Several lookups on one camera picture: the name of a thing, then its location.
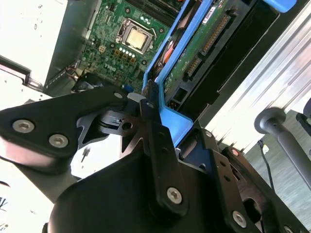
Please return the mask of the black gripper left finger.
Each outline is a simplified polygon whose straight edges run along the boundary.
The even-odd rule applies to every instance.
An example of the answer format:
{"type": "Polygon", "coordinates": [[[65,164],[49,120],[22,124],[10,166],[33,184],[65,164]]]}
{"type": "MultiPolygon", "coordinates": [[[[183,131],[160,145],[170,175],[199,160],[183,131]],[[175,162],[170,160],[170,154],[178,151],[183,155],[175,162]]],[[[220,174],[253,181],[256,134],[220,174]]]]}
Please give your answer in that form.
{"type": "Polygon", "coordinates": [[[148,158],[153,210],[185,215],[188,197],[170,131],[148,99],[134,101],[108,85],[0,113],[2,157],[48,174],[67,171],[78,149],[108,134],[122,137],[124,157],[138,153],[148,158]]]}

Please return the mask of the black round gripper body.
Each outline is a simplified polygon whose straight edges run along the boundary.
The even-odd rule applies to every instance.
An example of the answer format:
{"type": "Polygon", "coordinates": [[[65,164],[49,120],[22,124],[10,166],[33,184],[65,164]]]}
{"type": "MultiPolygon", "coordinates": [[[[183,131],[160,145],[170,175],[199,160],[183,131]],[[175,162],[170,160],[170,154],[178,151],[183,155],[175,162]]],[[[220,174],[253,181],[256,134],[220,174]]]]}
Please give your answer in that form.
{"type": "Polygon", "coordinates": [[[56,201],[50,233],[229,233],[211,178],[180,163],[189,197],[184,217],[153,210],[148,158],[135,153],[73,184],[56,201]]]}

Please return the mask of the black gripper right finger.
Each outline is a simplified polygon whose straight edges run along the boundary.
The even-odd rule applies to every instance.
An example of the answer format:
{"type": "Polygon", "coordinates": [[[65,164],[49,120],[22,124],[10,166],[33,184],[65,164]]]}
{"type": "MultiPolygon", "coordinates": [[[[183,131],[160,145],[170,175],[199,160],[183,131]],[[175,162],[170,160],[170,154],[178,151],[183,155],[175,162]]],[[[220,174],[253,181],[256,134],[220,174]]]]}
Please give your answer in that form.
{"type": "Polygon", "coordinates": [[[211,172],[230,233],[302,233],[303,224],[239,153],[219,152],[215,137],[195,125],[197,145],[211,172]]]}

